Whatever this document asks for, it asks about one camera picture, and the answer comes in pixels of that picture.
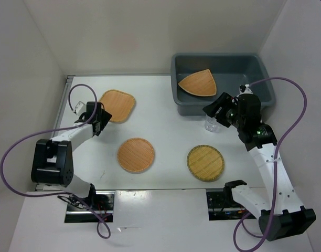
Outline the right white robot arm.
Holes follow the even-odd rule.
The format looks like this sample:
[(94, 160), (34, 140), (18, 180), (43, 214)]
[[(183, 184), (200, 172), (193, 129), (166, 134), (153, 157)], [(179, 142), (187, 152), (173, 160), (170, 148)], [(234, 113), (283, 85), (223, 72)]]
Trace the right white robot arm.
[(295, 193), (279, 154), (281, 141), (261, 120), (258, 96), (242, 93), (232, 97), (224, 92), (203, 111), (221, 125), (236, 128), (239, 139), (254, 158), (269, 195), (266, 202), (246, 182), (235, 180), (224, 185), (224, 203), (245, 207), (259, 221), (264, 240), (271, 242), (304, 233), (316, 220), (316, 214), (306, 208)]

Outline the round yellow bamboo dish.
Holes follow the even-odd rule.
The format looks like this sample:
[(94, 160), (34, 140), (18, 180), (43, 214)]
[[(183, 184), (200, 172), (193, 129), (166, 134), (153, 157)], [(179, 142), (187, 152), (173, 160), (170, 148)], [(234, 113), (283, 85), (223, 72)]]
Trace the round yellow bamboo dish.
[(222, 154), (210, 145), (192, 148), (186, 158), (190, 173), (200, 181), (213, 182), (224, 172), (225, 161)]

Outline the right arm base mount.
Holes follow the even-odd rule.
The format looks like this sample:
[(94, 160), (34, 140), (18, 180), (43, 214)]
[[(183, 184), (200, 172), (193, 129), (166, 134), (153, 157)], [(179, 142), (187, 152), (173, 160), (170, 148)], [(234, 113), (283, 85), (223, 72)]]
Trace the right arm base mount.
[(248, 211), (238, 203), (229, 203), (223, 189), (206, 190), (210, 221), (240, 220)]

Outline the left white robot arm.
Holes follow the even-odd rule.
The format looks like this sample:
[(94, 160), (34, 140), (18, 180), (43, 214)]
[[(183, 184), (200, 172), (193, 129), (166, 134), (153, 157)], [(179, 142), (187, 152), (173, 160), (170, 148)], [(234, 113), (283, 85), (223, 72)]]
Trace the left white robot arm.
[(73, 151), (94, 136), (99, 136), (112, 115), (100, 102), (87, 102), (85, 112), (75, 121), (75, 128), (51, 139), (40, 139), (35, 146), (31, 180), (56, 186), (79, 198), (87, 210), (96, 207), (95, 186), (74, 174)]

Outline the triangular woven dish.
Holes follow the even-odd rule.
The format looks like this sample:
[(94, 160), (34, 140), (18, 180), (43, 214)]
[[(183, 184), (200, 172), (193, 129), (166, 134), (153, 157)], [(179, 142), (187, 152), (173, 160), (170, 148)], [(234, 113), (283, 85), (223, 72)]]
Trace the triangular woven dish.
[(209, 69), (190, 74), (178, 85), (188, 94), (198, 97), (211, 97), (217, 94), (217, 85)]

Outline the rounded square woven dish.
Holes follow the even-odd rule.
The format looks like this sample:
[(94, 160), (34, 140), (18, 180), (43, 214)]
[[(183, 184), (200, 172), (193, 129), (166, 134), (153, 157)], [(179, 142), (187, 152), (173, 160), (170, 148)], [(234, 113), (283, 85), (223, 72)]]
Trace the rounded square woven dish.
[(99, 102), (104, 105), (106, 112), (112, 115), (110, 122), (123, 123), (135, 107), (135, 98), (126, 92), (111, 89), (106, 91)]

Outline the round orange woven dish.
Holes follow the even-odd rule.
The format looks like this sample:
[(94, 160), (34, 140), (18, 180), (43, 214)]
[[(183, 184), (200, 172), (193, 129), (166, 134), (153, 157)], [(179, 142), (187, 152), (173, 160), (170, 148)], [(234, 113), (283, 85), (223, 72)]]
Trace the round orange woven dish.
[(130, 138), (117, 151), (117, 161), (121, 168), (130, 173), (145, 172), (153, 164), (155, 150), (142, 138)]

